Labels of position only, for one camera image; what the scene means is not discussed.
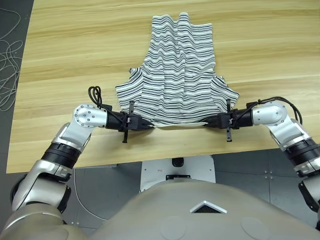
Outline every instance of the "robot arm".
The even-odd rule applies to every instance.
[[[282,97],[250,102],[247,103],[246,109],[240,110],[230,110],[230,104],[227,101],[228,112],[204,119],[204,122],[208,123],[205,126],[227,129],[227,141],[231,142],[231,129],[265,125],[276,144],[293,164],[296,173],[301,178],[305,178],[298,187],[309,208],[319,212],[320,221],[320,147],[297,120],[290,119],[282,100],[296,109]],[[302,122],[299,111],[296,111],[295,115],[298,114]]]
[[[65,225],[61,213],[66,209],[71,195],[66,182],[92,131],[99,127],[124,132],[123,143],[126,143],[128,130],[147,130],[153,125],[133,113],[134,102],[130,102],[129,113],[114,112],[110,105],[101,103],[100,88],[92,88],[100,98],[99,102],[94,101],[97,106],[81,104],[76,107],[72,121],[62,126],[42,158],[13,187],[13,214],[0,235],[1,240],[87,239],[78,228]]]

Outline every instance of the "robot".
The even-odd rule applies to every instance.
[[[124,132],[151,129],[152,123],[134,114],[112,111],[102,104],[99,87],[90,87],[95,103],[80,104],[53,138],[51,145],[30,172],[13,187],[13,214],[0,240],[86,240],[61,213],[71,189],[67,186],[73,167],[99,128]],[[283,102],[293,108],[291,119]],[[230,109],[203,120],[206,127],[231,129],[265,125],[271,137],[303,178],[299,189],[320,220],[320,147],[302,126],[298,109],[283,97],[250,102],[245,109]],[[234,187],[174,176],[163,179],[130,200],[101,226],[90,240],[318,240],[320,221],[314,229],[277,207]]]

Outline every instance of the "striped fabric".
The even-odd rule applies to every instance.
[[[177,21],[169,15],[152,18],[148,53],[140,67],[130,69],[129,82],[115,87],[121,109],[156,127],[196,123],[226,112],[239,94],[214,72],[216,59],[211,23],[193,25],[187,13]]]

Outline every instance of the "black cable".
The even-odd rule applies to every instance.
[[[96,104],[96,106],[101,109],[103,108],[108,112],[108,114],[112,115],[115,119],[117,119],[120,123],[123,123],[123,121],[118,118],[116,115],[112,113],[108,108],[104,107],[102,104],[102,97],[101,97],[101,88],[99,86],[91,86],[88,88],[88,94],[91,101]]]
[[[252,104],[250,107],[248,107],[240,116],[238,116],[235,119],[235,121],[238,121],[239,119],[241,119],[247,112],[251,111],[253,107],[255,107],[255,106],[259,105],[259,104],[266,104],[268,102],[272,102],[272,101],[276,101],[276,100],[282,101],[282,102],[285,102],[285,103],[289,104],[290,107],[293,109],[295,119],[297,121],[299,121],[300,124],[303,123],[303,119],[302,119],[301,113],[297,109],[297,107],[294,104],[292,104],[289,100],[285,99],[282,96],[273,96],[273,97],[270,97],[270,98],[267,98],[267,99],[263,99],[263,100],[259,99],[254,104]]]

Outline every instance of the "wooden tabletop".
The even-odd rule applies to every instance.
[[[320,142],[320,12],[318,0],[35,0],[24,49],[7,173],[28,171],[74,108],[120,107],[115,86],[128,81],[148,51],[154,15],[213,24],[218,75],[240,93],[236,107],[273,96],[292,101]],[[276,148],[266,127],[232,131],[178,128],[123,133],[95,129],[76,166]]]

